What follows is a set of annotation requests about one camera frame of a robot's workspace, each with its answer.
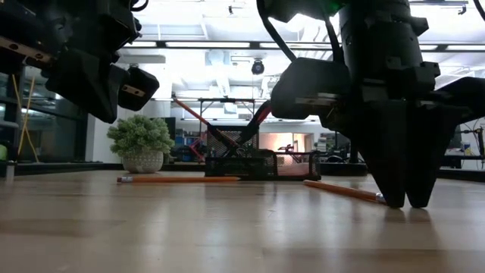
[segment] fluorescent light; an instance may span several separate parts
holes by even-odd
[[[250,57],[250,56],[230,56],[230,60],[231,61],[247,61],[247,62],[251,62],[251,61],[254,61],[255,58],[254,57]]]
[[[179,102],[197,102],[199,99],[179,99]]]
[[[310,42],[289,42],[286,44],[290,49],[321,49],[331,50],[332,46],[328,43],[310,43]],[[262,42],[260,46],[263,49],[278,49],[278,45],[274,42]]]
[[[438,45],[419,45],[420,50],[436,50]]]
[[[136,41],[131,44],[126,44],[124,47],[157,47],[157,42],[141,42]]]
[[[448,45],[446,50],[463,50],[463,51],[484,50],[485,51],[485,45]]]
[[[249,48],[249,42],[167,42],[172,48]]]

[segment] black mesh basket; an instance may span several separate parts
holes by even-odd
[[[205,176],[236,176],[243,180],[320,180],[319,152],[278,152],[258,150],[251,157],[205,158]],[[280,174],[284,168],[305,164],[304,174]]]
[[[214,126],[215,129],[219,130],[221,133],[225,134],[232,140],[239,142],[239,136],[242,131],[246,129],[246,126]],[[241,144],[242,150],[244,150],[245,155],[243,157],[252,157],[254,151],[259,147],[259,134],[255,133],[251,139]],[[225,155],[227,152],[227,147],[217,140],[210,131],[207,134],[207,153],[210,158],[218,158]]]

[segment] ceiling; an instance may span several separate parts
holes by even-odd
[[[420,42],[482,43],[485,22],[473,4],[458,15],[461,6],[412,5],[411,12],[426,17],[430,29]],[[256,0],[150,0],[149,6],[135,13],[143,25],[143,40],[214,40],[272,41],[264,29],[256,9]],[[287,42],[328,42],[323,22],[299,17],[288,24],[273,20],[279,34]],[[338,15],[332,18],[336,30]],[[269,96],[274,78],[289,64],[279,50],[224,49],[121,49],[121,62],[142,60],[143,69],[163,81],[155,98],[171,96],[171,91],[193,97],[227,95],[231,97]],[[329,58],[329,52],[296,52],[309,58]],[[163,55],[165,63],[155,60]],[[484,53],[424,53],[425,61],[439,62],[445,75],[466,74],[485,66]],[[264,62],[265,72],[253,76],[254,59]]]

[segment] black cable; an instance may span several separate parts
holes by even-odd
[[[259,17],[263,21],[264,28],[271,36],[273,41],[280,47],[281,51],[287,56],[290,61],[295,61],[296,56],[295,53],[289,49],[288,45],[285,43],[283,38],[281,38],[280,34],[276,31],[273,24],[269,20],[269,15],[266,12],[266,6],[264,4],[264,0],[257,0],[256,4],[258,5],[258,13]]]
[[[138,12],[146,9],[146,7],[149,5],[149,0],[145,0],[145,4],[139,6],[139,7],[131,7],[131,11]]]
[[[336,37],[332,22],[330,22],[330,16],[325,7],[325,2],[320,0],[315,1],[320,5],[322,13],[324,14],[325,27],[327,28],[328,39],[330,39],[330,45],[332,46],[333,60],[343,64],[345,62],[343,59],[343,50],[340,48],[339,39]]]
[[[480,0],[473,0],[473,3],[475,3],[475,7],[477,8],[478,13],[482,17],[483,20],[485,20],[485,11],[483,10],[482,4],[480,3]]]

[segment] wire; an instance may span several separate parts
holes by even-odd
[[[483,10],[482,4],[480,3],[480,0],[473,0],[473,3],[475,4],[475,7],[477,8],[478,13],[482,17],[483,20],[485,20],[485,11]]]
[[[266,29],[268,34],[271,36],[273,41],[280,47],[281,51],[287,56],[287,58],[290,61],[295,61],[295,53],[293,53],[291,49],[289,49],[288,45],[285,43],[283,38],[281,38],[280,34],[276,31],[273,24],[270,22],[264,0],[257,0],[256,4],[258,6],[259,17],[263,21],[264,28]]]
[[[477,137],[477,135],[475,135],[474,129],[471,129],[470,126],[468,126],[467,124],[463,124],[463,125],[465,125],[471,131],[471,133],[473,135],[473,138],[475,138],[475,142],[477,143],[477,147],[479,149],[480,148],[480,144],[478,143],[478,137]]]
[[[145,4],[139,6],[139,7],[131,7],[131,11],[138,12],[146,9],[146,7],[149,5],[149,0],[145,0]]]
[[[17,97],[17,107],[22,110],[22,103],[20,101],[20,95],[18,92],[18,87],[17,87],[17,80],[15,79],[15,75],[12,75],[12,79],[14,81],[14,91],[15,91],[15,96]],[[32,78],[32,83],[30,84],[30,91],[29,91],[29,100],[27,101],[27,110],[25,112],[25,118],[23,119],[23,126],[22,126],[22,134],[20,135],[20,144],[18,146],[18,151],[17,154],[20,155],[20,152],[22,151],[22,145],[23,145],[23,134],[27,134],[27,140],[29,141],[30,148],[32,148],[32,152],[34,157],[36,158],[36,162],[39,163],[39,158],[37,157],[36,149],[34,148],[32,144],[32,140],[30,139],[30,134],[29,134],[29,129],[27,127],[27,122],[29,121],[29,108],[30,108],[30,101],[32,99],[32,93],[33,93],[33,88],[35,86],[36,78]]]
[[[340,48],[339,39],[336,36],[332,22],[330,22],[330,16],[327,12],[327,7],[325,7],[325,2],[320,0],[315,1],[320,5],[322,13],[324,14],[325,27],[327,28],[328,39],[332,46],[333,60],[343,64],[345,62],[343,58],[343,50]]]

